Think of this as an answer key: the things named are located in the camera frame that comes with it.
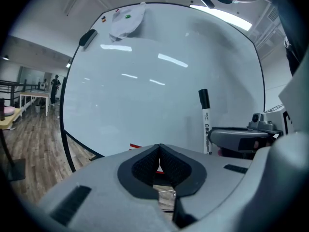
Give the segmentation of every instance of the fluorescent light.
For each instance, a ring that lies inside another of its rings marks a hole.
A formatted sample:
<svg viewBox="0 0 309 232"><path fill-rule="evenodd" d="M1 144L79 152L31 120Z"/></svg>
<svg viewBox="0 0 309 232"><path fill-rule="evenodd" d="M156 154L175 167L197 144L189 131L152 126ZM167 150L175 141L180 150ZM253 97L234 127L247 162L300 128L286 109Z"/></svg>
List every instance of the fluorescent light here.
<svg viewBox="0 0 309 232"><path fill-rule="evenodd" d="M137 76L133 76L133 75L128 75L128 74L121 74L121 75L124 75L124 76L128 76L128 77L132 77L132 78L135 78L135 79L137 79Z"/></svg>
<svg viewBox="0 0 309 232"><path fill-rule="evenodd" d="M177 60L177 59L171 58L171 57L169 57L169 56L163 55L163 54L161 54L161 53L159 53L158 58L163 59L163 60L166 60L166 61L169 61L169 62L172 62L172 63L174 63L174 64L178 64L178 65L183 66L183 67L185 67L185 68L188 67L188 65L187 65L186 63L181 62L181 61L179 61L179 60Z"/></svg>
<svg viewBox="0 0 309 232"><path fill-rule="evenodd" d="M209 13L211 15L214 15L215 17L218 17L222 19L223 21L226 21L227 23L233 24L237 27L240 27L246 31L248 31L252 24L250 22L245 21L244 19L241 19L233 14L217 10L217 9L210 9L208 7L204 6L198 6L198 5L190 5L191 8L201 10L203 12Z"/></svg>
<svg viewBox="0 0 309 232"><path fill-rule="evenodd" d="M156 84L159 84L159 85L165 85L164 83L160 83L158 81L155 81L155 80L152 80L152 79L149 79L149 81L153 82L153 83L156 83Z"/></svg>
<svg viewBox="0 0 309 232"><path fill-rule="evenodd" d="M120 50L120 51L132 52L132 48L130 46L124 46L124 45L102 44L101 48L107 50Z"/></svg>

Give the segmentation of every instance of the whiteboard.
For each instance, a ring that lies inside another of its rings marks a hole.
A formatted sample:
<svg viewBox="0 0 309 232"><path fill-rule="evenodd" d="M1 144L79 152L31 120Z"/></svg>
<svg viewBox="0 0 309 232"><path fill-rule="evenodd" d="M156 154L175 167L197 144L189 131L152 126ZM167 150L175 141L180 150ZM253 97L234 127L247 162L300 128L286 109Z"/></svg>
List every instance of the whiteboard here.
<svg viewBox="0 0 309 232"><path fill-rule="evenodd" d="M103 156L130 144L203 152L203 88L213 126L246 127L263 112L255 47L234 27L202 11L152 3L136 31L112 43L114 12L94 23L98 35L78 48L68 73L64 130L76 141Z"/></svg>

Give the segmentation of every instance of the wooden floor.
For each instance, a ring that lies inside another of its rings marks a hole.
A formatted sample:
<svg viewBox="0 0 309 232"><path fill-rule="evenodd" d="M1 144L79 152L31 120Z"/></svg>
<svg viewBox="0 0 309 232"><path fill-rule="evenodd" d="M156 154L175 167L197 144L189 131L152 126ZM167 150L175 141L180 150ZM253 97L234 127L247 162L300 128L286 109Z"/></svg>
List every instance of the wooden floor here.
<svg viewBox="0 0 309 232"><path fill-rule="evenodd" d="M48 117L45 109L37 114L34 105L12 126L14 130L4 130L4 137L13 159L26 159L26 178L11 182L15 192L30 201L38 203L41 197L55 184L62 181L72 171L68 165L59 125L59 105L49 108ZM68 137L70 153L76 169L90 163L94 155L84 150ZM2 166L6 163L0 154ZM171 187L154 186L158 191L172 190ZM160 193L159 204L162 209L173 209L173 193Z"/></svg>

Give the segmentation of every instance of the white table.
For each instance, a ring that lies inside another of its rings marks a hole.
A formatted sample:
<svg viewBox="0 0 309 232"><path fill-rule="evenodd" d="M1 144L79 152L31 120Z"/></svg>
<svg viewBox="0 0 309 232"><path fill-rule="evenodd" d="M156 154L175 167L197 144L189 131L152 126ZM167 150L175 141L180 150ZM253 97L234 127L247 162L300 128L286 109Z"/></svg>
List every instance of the white table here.
<svg viewBox="0 0 309 232"><path fill-rule="evenodd" d="M21 108L21 98L22 96L30 96L30 100L32 100L32 97L38 97L38 98L46 98L46 104L45 104L45 115L47 117L48 114L48 103L49 103L49 93L39 93L39 92L21 92L19 96L19 107Z"/></svg>

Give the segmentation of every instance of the dry erase marker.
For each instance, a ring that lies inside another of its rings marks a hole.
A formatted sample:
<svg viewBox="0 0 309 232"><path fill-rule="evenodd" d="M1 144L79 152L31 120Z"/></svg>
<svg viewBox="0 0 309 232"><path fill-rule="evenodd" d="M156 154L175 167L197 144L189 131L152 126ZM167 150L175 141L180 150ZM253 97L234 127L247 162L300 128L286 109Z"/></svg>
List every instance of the dry erase marker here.
<svg viewBox="0 0 309 232"><path fill-rule="evenodd" d="M211 155L212 143L209 140L208 133L212 129L211 126L211 106L209 103L207 89L201 89L199 92L199 100L202 104L203 111L203 127L204 127L204 153Z"/></svg>

